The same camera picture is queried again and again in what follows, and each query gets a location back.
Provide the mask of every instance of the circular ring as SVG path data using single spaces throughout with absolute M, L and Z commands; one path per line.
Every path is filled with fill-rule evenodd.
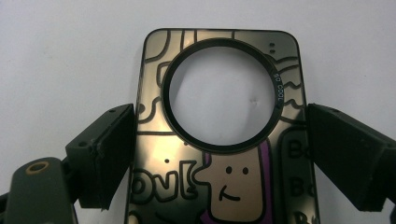
M 41 172 L 43 172 L 45 169 L 47 169 L 50 166 L 50 163 L 47 161 L 38 161 L 32 165 L 30 165 L 26 169 L 26 174 L 27 175 L 37 175 Z
M 170 100 L 169 100 L 170 86 L 172 82 L 172 77 L 176 72 L 178 66 L 194 52 L 201 49 L 208 49 L 212 47 L 227 47 L 227 48 L 239 49 L 249 54 L 250 56 L 255 58 L 267 70 L 274 86 L 275 105 L 271 118 L 268 120 L 267 124 L 262 128 L 261 131 L 259 131 L 259 133 L 257 133 L 247 141 L 234 145 L 218 146 L 218 145 L 208 144 L 191 136 L 177 122 L 170 105 Z M 190 144 L 193 147 L 196 147 L 206 152 L 220 153 L 220 154 L 229 154 L 229 153 L 244 151 L 246 149 L 250 149 L 254 146 L 257 146 L 260 142 L 262 142 L 269 135 L 269 133 L 275 128 L 277 122 L 280 119 L 284 104 L 283 95 L 284 95 L 283 83 L 280 78 L 280 75 L 278 74 L 274 65 L 268 60 L 267 56 L 265 56 L 258 49 L 255 49 L 254 47 L 248 45 L 247 43 L 234 39 L 227 39 L 227 38 L 213 38 L 213 39 L 203 40 L 182 50 L 175 57 L 175 59 L 169 64 L 163 78 L 163 86 L 162 86 L 163 112 L 165 114 L 166 120 L 168 121 L 173 131 L 177 133 L 177 135 L 181 137 L 186 143 Z

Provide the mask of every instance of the doodle pattern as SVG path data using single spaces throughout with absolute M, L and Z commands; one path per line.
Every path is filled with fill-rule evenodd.
M 260 168 L 244 166 L 239 171 L 242 176 L 253 175 L 255 170 L 261 175 L 256 178 L 261 189 L 256 191 L 262 194 L 259 198 L 263 199 L 257 203 L 262 205 L 262 209 L 256 212 L 250 209 L 251 216 L 247 217 L 217 210 L 214 199 L 217 199 L 216 203 L 228 200 L 232 204 L 233 201 L 241 203 L 243 197 L 233 196 L 229 192 L 232 189 L 230 184 L 215 188 L 216 181 L 205 180 L 205 175 L 202 175 L 204 169 L 211 167 L 209 164 L 215 164 L 209 161 L 222 161 L 224 158 L 206 154 L 183 142 L 164 117 L 161 88 L 167 67 L 183 49 L 209 38 L 231 38 L 249 44 L 266 56 L 283 81 L 281 118 L 265 144 L 262 143 L 267 146 L 265 156 L 268 162 L 262 164 L 260 160 L 257 163 Z M 308 220 L 318 223 L 304 110 L 304 83 L 297 43 L 292 36 L 281 32 L 236 30 L 163 29 L 152 32 L 146 39 L 139 84 L 137 151 L 128 209 L 129 223 L 236 221 L 308 224 Z M 252 158 L 260 158 L 257 153 L 262 154 L 262 151 L 257 148 L 260 147 L 238 156 L 253 153 L 251 155 L 256 156 Z M 222 174 L 225 176 L 233 174 L 228 167 L 224 171 Z M 269 180 L 280 188 L 272 188 Z M 219 189 L 222 196 L 213 196 L 215 189 Z M 244 206 L 248 213 L 249 206 Z

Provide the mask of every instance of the round hole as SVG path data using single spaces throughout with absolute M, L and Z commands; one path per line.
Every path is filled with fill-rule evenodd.
M 47 169 L 50 164 L 47 161 L 38 161 L 32 165 L 30 165 L 26 169 L 26 174 L 28 175 L 36 175 Z
M 247 141 L 271 118 L 274 88 L 265 68 L 238 49 L 192 54 L 174 73 L 170 105 L 180 126 L 213 145 Z
M 87 143 L 86 142 L 80 142 L 80 143 L 78 143 L 78 146 L 79 147 L 85 147 L 85 146 L 87 146 Z
M 162 97 L 178 136 L 215 153 L 257 146 L 276 126 L 284 104 L 282 80 L 267 57 L 222 38 L 178 54 L 166 70 Z

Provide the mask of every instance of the metal plate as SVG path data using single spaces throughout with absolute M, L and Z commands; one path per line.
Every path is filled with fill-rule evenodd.
M 211 47 L 240 49 L 270 75 L 273 115 L 232 146 L 195 139 L 177 123 L 169 85 L 178 65 Z M 279 31 L 161 29 L 146 39 L 137 99 L 127 222 L 319 223 L 297 41 Z

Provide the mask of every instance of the white background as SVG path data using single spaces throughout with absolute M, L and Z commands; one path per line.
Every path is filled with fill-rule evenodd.
M 395 1 L 0 1 L 0 194 L 28 161 L 64 146 L 109 108 L 134 103 L 145 36 L 162 27 L 283 30 L 300 45 L 308 103 L 396 139 Z M 322 224 L 389 223 L 360 213 L 318 169 Z M 126 181 L 109 211 L 122 223 Z

